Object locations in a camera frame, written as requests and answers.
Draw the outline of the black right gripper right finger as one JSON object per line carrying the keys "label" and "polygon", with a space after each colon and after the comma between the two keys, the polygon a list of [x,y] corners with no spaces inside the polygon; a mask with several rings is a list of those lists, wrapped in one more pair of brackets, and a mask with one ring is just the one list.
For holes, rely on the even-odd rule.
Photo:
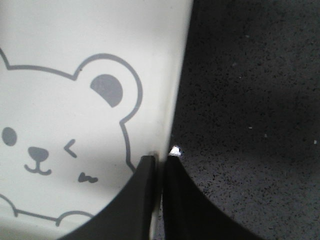
{"label": "black right gripper right finger", "polygon": [[162,207],[167,240],[259,239],[208,200],[177,156],[164,165]]}

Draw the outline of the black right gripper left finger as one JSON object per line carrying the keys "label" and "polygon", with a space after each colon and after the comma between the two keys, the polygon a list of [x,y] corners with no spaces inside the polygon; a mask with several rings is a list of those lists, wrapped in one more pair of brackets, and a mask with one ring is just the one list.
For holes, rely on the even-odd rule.
{"label": "black right gripper left finger", "polygon": [[148,240],[155,200],[156,159],[142,156],[119,194],[95,217],[62,240]]}

